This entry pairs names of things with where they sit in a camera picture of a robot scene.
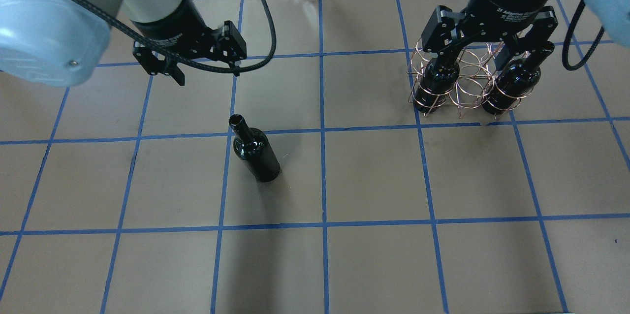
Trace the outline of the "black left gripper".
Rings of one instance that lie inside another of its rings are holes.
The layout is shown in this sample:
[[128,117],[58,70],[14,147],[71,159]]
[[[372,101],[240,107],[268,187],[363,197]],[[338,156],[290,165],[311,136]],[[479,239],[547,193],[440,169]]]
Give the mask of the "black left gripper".
[[[216,29],[208,27],[193,0],[182,0],[173,13],[157,22],[133,24],[156,46],[182,58],[207,58],[228,65],[228,68],[217,67],[214,73],[240,76],[243,72],[240,63],[247,58],[246,42],[238,28],[232,21],[225,21]],[[155,49],[137,41],[133,43],[132,54],[148,74],[164,74],[180,87],[185,86],[186,76],[178,67],[178,59],[159,59]]]

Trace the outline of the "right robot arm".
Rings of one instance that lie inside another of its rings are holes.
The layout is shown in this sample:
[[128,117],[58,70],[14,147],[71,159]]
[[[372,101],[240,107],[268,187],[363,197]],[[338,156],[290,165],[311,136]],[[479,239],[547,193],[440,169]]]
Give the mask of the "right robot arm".
[[[421,34],[421,47],[450,68],[471,43],[504,43],[498,67],[526,51],[538,50],[555,26],[542,23],[548,0],[469,0],[460,13],[438,6]],[[617,44],[629,46],[629,0],[583,0]]]

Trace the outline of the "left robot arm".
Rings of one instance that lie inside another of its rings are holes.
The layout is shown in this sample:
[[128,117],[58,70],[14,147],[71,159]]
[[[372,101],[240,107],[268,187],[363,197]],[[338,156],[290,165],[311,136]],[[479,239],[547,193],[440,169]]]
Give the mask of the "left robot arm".
[[207,58],[235,68],[247,56],[233,22],[208,27],[193,0],[1,0],[1,69],[52,87],[85,83],[110,43],[112,17],[123,13],[133,31],[183,58]]

